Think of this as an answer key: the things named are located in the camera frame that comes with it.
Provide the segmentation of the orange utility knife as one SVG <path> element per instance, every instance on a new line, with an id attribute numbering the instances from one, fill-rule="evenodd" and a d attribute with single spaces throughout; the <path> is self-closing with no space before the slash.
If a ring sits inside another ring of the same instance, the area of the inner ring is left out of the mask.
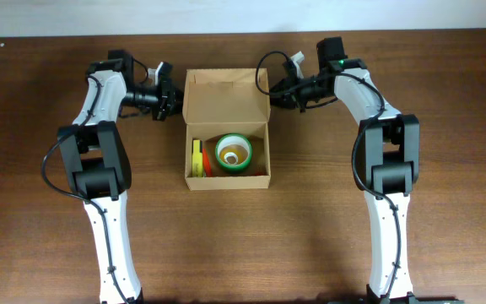
<path id="1" fill-rule="evenodd" d="M 208 152 L 205 148 L 202 148 L 202 167 L 205 177 L 211 177 L 213 175 L 210 161 L 208 158 Z"/>

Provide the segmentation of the yellow highlighter pen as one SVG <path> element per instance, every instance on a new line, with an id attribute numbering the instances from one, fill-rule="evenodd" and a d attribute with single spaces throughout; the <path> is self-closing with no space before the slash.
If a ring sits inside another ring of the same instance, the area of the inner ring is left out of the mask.
<path id="1" fill-rule="evenodd" d="M 203 177 L 203 143 L 200 139 L 192 140 L 192 177 Z"/>

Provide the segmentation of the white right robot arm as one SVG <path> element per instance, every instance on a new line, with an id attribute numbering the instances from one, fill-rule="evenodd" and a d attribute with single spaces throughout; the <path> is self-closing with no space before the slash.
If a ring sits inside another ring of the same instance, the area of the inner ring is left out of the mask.
<path id="1" fill-rule="evenodd" d="M 370 216 L 370 303 L 412 303 L 408 271 L 407 212 L 419 178 L 420 126 L 377 89 L 365 62 L 345 54 L 339 37 L 316 45 L 319 72 L 304 77 L 298 52 L 286 56 L 284 79 L 267 90 L 271 103 L 301 112 L 340 100 L 359 126 L 351 155 L 357 188 Z"/>

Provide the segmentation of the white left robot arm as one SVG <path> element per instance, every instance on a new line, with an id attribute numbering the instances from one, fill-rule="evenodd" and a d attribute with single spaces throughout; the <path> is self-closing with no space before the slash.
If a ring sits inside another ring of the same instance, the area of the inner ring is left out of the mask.
<path id="1" fill-rule="evenodd" d="M 83 202 L 94 236 L 102 303 L 141 303 L 143 287 L 132 261 L 127 228 L 127 191 L 132 169 L 116 122 L 124 106 L 150 114 L 155 121 L 181 113 L 183 93 L 161 62 L 135 80 L 139 61 L 124 50 L 92 62 L 86 72 L 84 104 L 73 122 L 59 128 L 56 149 L 62 155 L 69 189 Z"/>

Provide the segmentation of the yellow clear tape roll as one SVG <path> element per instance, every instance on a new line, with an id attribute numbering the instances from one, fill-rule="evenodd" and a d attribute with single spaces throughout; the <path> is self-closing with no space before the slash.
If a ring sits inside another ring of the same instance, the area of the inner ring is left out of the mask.
<path id="1" fill-rule="evenodd" d="M 237 166 L 246 161 L 248 151 L 241 145 L 230 144 L 220 150 L 219 157 L 227 166 Z"/>

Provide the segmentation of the brown cardboard box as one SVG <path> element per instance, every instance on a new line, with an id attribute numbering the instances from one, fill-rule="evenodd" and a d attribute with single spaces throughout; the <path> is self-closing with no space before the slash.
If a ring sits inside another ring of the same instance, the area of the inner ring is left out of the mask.
<path id="1" fill-rule="evenodd" d="M 253 68 L 189 69 L 182 114 L 186 123 L 185 180 L 191 190 L 267 188 L 271 181 L 269 97 L 256 85 L 268 87 L 267 70 Z M 241 173 L 224 171 L 215 146 L 229 133 L 246 137 L 252 146 L 249 166 Z M 192 140 L 200 139 L 208 152 L 213 175 L 192 177 Z M 255 176 L 258 170 L 266 176 Z"/>

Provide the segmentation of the green tape roll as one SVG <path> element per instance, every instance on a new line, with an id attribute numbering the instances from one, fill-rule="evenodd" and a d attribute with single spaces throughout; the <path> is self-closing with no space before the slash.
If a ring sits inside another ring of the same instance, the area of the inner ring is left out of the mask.
<path id="1" fill-rule="evenodd" d="M 214 153 L 224 171 L 241 173 L 250 165 L 253 150 L 246 137 L 238 133 L 229 133 L 219 139 Z"/>

